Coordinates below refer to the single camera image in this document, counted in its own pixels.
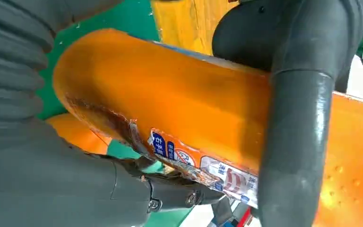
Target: warning sticker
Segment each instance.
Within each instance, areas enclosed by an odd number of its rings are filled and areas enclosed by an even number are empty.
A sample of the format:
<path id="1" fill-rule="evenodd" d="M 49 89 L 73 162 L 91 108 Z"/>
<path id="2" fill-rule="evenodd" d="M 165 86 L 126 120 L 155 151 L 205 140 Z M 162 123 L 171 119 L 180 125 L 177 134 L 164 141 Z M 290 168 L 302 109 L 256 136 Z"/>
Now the warning sticker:
<path id="1" fill-rule="evenodd" d="M 185 145 L 180 140 L 163 131 L 152 129 L 148 144 L 154 147 L 154 153 L 157 155 L 198 168 L 195 160 L 199 162 L 201 157 L 199 150 Z"/>
<path id="2" fill-rule="evenodd" d="M 215 184 L 215 190 L 223 191 L 257 208 L 258 177 L 207 156 L 202 157 L 200 168 L 223 180 L 223 183 Z"/>
<path id="3" fill-rule="evenodd" d="M 174 150 L 174 160 L 195 166 L 194 160 L 182 149 L 177 148 Z"/>

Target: screw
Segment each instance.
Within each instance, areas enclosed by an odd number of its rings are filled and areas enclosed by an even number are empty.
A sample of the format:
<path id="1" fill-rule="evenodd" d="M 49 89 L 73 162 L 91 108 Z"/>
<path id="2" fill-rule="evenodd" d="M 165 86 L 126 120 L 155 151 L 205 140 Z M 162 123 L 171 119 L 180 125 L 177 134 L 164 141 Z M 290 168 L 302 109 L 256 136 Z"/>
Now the screw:
<path id="1" fill-rule="evenodd" d="M 148 207 L 149 207 L 150 209 L 153 209 L 153 210 L 155 210 L 156 208 L 158 208 L 158 206 L 159 206 L 159 202 L 158 202 L 158 201 L 156 201 L 156 200 L 151 200 L 151 201 L 149 202 L 149 204 L 148 204 Z"/>
<path id="2" fill-rule="evenodd" d="M 197 202 L 197 194 L 195 192 L 193 192 L 187 196 L 186 203 L 188 205 L 194 205 L 196 202 Z"/>

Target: water droplet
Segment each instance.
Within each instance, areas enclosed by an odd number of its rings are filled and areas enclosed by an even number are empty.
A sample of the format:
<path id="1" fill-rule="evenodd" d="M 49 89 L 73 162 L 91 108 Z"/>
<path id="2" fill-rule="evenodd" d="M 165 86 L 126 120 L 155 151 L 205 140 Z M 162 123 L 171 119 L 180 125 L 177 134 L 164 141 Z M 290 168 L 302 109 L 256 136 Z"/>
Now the water droplet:
<path id="1" fill-rule="evenodd" d="M 360 181 L 359 180 L 357 180 L 357 179 L 354 179 L 353 180 L 353 184 L 355 185 L 355 186 L 360 186 Z"/>
<path id="2" fill-rule="evenodd" d="M 335 170 L 336 170 L 336 172 L 341 174 L 343 172 L 343 167 L 342 166 L 336 166 Z"/>

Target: orange pipe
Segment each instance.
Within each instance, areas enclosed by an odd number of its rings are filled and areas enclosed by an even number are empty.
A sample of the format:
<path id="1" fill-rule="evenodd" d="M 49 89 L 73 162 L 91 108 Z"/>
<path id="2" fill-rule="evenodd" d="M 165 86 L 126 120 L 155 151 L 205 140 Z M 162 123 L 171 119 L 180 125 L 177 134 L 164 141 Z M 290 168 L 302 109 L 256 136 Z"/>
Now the orange pipe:
<path id="1" fill-rule="evenodd" d="M 78 119 L 186 177 L 214 187 L 216 174 L 225 169 L 199 171 L 204 162 L 211 165 L 207 156 L 234 167 L 227 170 L 229 180 L 247 186 L 250 179 L 238 179 L 235 172 L 258 173 L 270 89 L 266 73 L 226 65 L 106 29 L 81 38 L 61 56 L 54 88 Z M 164 141 L 174 143 L 172 152 L 169 144 L 162 147 Z M 226 182 L 223 189 L 231 195 L 247 189 Z M 333 96 L 314 226 L 363 226 L 363 100 Z"/>

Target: yellow surface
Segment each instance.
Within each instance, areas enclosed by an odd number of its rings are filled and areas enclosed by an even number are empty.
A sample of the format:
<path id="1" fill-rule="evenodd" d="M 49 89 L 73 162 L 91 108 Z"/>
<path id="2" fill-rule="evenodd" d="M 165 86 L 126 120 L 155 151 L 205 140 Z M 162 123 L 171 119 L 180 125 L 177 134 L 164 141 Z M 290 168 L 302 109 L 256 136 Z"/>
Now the yellow surface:
<path id="1" fill-rule="evenodd" d="M 212 54 L 212 35 L 236 2 L 227 0 L 152 1 L 159 36 L 165 44 Z"/>
<path id="2" fill-rule="evenodd" d="M 270 89 L 265 73 L 232 70 L 115 30 L 90 33 L 58 61 L 54 88 L 79 119 L 114 138 L 162 130 L 206 155 L 257 173 Z M 315 227 L 363 227 L 363 100 L 333 95 Z"/>

